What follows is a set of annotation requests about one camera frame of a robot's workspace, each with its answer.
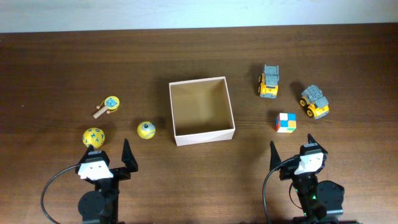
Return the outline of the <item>yellow grey toy mixer truck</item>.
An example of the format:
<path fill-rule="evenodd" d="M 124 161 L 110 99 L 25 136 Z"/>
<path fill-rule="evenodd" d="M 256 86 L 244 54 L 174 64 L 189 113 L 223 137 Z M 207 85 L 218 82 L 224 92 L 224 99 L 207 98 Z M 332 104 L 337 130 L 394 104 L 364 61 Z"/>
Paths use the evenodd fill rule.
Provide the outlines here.
<path fill-rule="evenodd" d="M 327 98 L 316 85 L 310 85 L 301 93 L 299 103 L 313 119 L 320 119 L 330 112 Z"/>

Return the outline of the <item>beige open cardboard box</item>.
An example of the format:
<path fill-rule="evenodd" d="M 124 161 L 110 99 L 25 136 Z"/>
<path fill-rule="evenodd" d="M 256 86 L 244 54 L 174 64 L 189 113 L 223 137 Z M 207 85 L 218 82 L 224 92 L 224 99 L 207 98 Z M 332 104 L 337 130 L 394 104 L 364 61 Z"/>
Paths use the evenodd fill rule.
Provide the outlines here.
<path fill-rule="evenodd" d="M 225 77 L 169 83 L 175 143 L 231 140 L 236 130 Z"/>

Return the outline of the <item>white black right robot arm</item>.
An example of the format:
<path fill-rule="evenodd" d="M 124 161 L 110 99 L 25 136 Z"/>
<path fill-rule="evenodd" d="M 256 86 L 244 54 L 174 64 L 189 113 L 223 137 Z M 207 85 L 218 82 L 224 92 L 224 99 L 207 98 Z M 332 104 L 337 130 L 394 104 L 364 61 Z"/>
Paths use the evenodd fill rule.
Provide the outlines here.
<path fill-rule="evenodd" d="M 293 223 L 338 223 L 343 214 L 345 188 L 330 180 L 318 181 L 317 174 L 324 168 L 328 152 L 311 134 L 300 153 L 282 161 L 273 142 L 270 142 L 269 174 L 279 172 L 280 180 L 291 180 L 303 211 Z"/>

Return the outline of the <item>yellow ball with blue letters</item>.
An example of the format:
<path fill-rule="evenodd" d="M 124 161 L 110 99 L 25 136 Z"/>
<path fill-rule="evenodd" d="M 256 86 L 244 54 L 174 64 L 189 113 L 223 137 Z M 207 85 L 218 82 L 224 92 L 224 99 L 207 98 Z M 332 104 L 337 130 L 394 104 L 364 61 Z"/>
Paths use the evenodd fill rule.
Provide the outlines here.
<path fill-rule="evenodd" d="M 94 148 L 99 148 L 105 142 L 105 134 L 100 128 L 88 128 L 83 133 L 82 141 L 86 147 L 92 145 Z"/>

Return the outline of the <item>yellow wooden rattle drum toy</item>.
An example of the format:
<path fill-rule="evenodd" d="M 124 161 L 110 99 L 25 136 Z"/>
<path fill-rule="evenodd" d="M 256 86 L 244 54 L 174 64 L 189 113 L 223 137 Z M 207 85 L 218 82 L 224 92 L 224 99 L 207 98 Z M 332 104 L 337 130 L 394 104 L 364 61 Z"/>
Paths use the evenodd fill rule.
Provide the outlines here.
<path fill-rule="evenodd" d="M 97 119 L 104 113 L 110 114 L 115 112 L 120 104 L 120 100 L 117 96 L 108 96 L 101 104 L 96 105 L 97 111 L 93 114 L 94 119 Z"/>

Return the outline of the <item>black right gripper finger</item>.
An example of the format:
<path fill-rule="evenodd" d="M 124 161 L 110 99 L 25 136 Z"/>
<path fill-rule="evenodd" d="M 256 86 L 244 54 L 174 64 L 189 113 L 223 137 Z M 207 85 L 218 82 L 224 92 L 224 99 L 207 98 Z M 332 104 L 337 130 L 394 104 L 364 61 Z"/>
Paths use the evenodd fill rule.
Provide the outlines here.
<path fill-rule="evenodd" d="M 314 137 L 310 133 L 308 133 L 307 138 L 308 138 L 309 144 L 317 144 L 317 141 L 314 139 Z"/>
<path fill-rule="evenodd" d="M 276 146 L 273 141 L 270 142 L 271 148 L 271 159 L 270 159 L 270 167 L 269 170 L 273 170 L 278 167 L 282 161 L 280 159 L 279 153 L 277 152 Z"/>

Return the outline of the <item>yellow grey minion ball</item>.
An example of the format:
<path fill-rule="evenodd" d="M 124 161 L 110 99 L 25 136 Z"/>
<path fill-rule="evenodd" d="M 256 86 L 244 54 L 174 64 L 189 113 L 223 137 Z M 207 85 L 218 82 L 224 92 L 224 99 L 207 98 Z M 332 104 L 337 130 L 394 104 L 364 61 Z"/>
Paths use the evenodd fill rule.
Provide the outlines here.
<path fill-rule="evenodd" d="M 143 121 L 137 127 L 137 133 L 142 139 L 151 139 L 156 132 L 155 126 L 150 121 Z"/>

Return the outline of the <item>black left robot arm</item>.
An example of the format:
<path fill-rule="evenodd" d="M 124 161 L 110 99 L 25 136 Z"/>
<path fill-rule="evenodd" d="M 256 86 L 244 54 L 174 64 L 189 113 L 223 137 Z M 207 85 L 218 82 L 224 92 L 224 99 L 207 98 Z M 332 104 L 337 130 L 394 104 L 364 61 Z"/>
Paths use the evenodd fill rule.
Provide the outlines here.
<path fill-rule="evenodd" d="M 75 172 L 81 179 L 95 186 L 94 190 L 85 193 L 78 202 L 83 223 L 118 222 L 119 183 L 129 180 L 131 173 L 138 171 L 138 164 L 127 139 L 124 140 L 121 161 L 124 163 L 123 167 L 110 169 L 107 153 L 89 146 L 78 162 Z"/>

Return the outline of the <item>small colourful puzzle cube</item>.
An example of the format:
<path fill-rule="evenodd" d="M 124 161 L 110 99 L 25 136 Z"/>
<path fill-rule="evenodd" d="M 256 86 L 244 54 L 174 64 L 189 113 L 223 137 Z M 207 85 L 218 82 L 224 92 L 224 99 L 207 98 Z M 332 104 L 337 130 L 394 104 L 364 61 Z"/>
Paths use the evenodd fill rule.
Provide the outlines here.
<path fill-rule="evenodd" d="M 275 130 L 278 133 L 292 133 L 297 128 L 296 114 L 279 113 L 276 117 Z"/>

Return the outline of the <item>yellow grey toy dump truck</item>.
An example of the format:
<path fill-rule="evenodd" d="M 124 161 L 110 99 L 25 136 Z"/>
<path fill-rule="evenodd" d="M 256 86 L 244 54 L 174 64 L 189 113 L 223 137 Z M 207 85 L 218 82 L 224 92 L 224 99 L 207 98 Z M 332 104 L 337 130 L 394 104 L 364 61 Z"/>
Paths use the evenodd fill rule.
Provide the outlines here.
<path fill-rule="evenodd" d="M 262 75 L 259 77 L 259 96 L 262 98 L 277 98 L 279 79 L 279 66 L 265 65 Z"/>

